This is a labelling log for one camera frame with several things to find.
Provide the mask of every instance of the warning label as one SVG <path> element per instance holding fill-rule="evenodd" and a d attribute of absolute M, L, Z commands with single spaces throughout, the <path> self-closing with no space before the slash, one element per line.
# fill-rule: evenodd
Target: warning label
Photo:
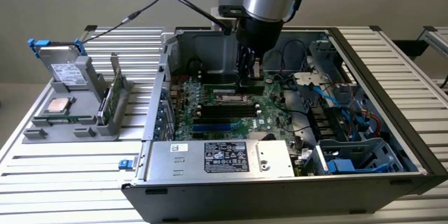
<path fill-rule="evenodd" d="M 74 64 L 51 64 L 54 73 L 66 86 L 85 85 L 85 80 Z"/>
<path fill-rule="evenodd" d="M 186 152 L 187 144 L 171 144 L 169 148 L 170 152 Z"/>
<path fill-rule="evenodd" d="M 206 173 L 247 172 L 245 142 L 203 143 L 203 170 Z"/>

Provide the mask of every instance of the blue tab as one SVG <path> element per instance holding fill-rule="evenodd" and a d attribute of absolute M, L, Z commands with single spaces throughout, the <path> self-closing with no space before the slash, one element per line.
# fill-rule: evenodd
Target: blue tab
<path fill-rule="evenodd" d="M 329 172 L 333 174 L 354 173 L 353 163 L 349 159 L 333 159 L 326 165 Z"/>
<path fill-rule="evenodd" d="M 131 160 L 127 159 L 121 160 L 118 163 L 118 170 L 131 170 L 133 169 L 131 163 L 133 163 Z"/>
<path fill-rule="evenodd" d="M 86 56 L 86 52 L 85 52 L 82 41 L 79 41 L 78 39 L 74 39 L 74 45 L 77 47 L 77 50 L 78 50 L 79 54 L 82 56 Z"/>
<path fill-rule="evenodd" d="M 38 40 L 37 42 L 35 42 L 35 47 L 47 47 L 49 46 L 49 44 L 50 44 L 50 41 L 49 40 Z"/>
<path fill-rule="evenodd" d="M 38 52 L 35 51 L 35 48 L 34 48 L 34 39 L 27 40 L 27 46 L 29 46 L 30 51 L 33 52 L 35 58 L 39 59 Z"/>

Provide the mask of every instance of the metal slotted surface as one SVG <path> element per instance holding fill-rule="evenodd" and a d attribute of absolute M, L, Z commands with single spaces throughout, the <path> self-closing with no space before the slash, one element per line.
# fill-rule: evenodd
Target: metal slotted surface
<path fill-rule="evenodd" d="M 435 27 L 435 29 L 443 40 L 448 42 L 448 27 Z"/>
<path fill-rule="evenodd" d="M 395 78 L 402 79 L 387 80 L 386 75 L 378 75 L 378 78 L 383 78 L 381 84 L 386 87 L 389 95 L 401 101 L 402 107 L 407 106 L 402 112 L 410 122 L 427 122 L 427 119 L 442 121 L 446 117 L 438 103 L 431 103 L 430 109 L 423 106 L 423 103 L 405 103 L 406 99 L 431 99 L 433 93 L 425 84 L 411 77 L 411 71 L 399 63 L 397 56 L 385 51 L 375 34 L 367 28 L 349 28 L 345 31 L 346 39 L 350 42 L 357 40 L 357 49 L 363 50 L 365 54 L 359 52 L 362 59 L 370 59 L 367 67 L 374 74 L 405 73 L 394 75 Z M 110 77 L 107 71 L 110 67 L 106 62 L 109 53 L 117 52 L 126 78 L 135 82 L 121 129 L 121 141 L 22 145 L 18 133 L 22 127 L 29 126 L 29 117 L 35 113 L 38 102 L 49 92 L 49 86 L 46 86 L 0 151 L 0 223 L 143 223 L 118 190 L 117 180 L 129 180 L 133 177 L 133 171 L 118 172 L 117 163 L 121 159 L 135 155 L 141 148 L 139 138 L 153 81 L 151 71 L 146 70 L 153 69 L 157 64 L 158 49 L 155 48 L 159 47 L 159 34 L 161 29 L 157 28 L 122 28 L 95 41 L 102 43 L 86 45 L 97 71 Z M 389 59 L 385 62 L 393 62 L 393 64 L 381 64 L 383 58 Z M 425 132 L 421 136 L 448 167 L 445 133 L 442 131 Z M 219 223 L 370 224 L 398 222 L 441 224 L 448 222 L 446 199 L 448 183 L 445 182 L 421 196 L 411 195 L 399 198 L 371 215 Z"/>

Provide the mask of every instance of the cpu processor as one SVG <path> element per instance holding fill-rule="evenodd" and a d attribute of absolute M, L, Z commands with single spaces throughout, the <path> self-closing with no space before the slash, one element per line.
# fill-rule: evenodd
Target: cpu processor
<path fill-rule="evenodd" d="M 47 104 L 45 113 L 63 113 L 70 104 L 69 98 L 53 98 Z"/>

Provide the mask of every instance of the red wire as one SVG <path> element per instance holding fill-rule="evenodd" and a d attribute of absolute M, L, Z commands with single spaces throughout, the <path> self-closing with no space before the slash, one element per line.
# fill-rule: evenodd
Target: red wire
<path fill-rule="evenodd" d="M 373 113 L 370 113 L 370 116 L 375 121 L 375 130 L 374 130 L 373 136 L 378 136 L 379 129 L 381 129 L 381 121 L 379 121 L 378 117 L 375 115 L 373 115 Z"/>

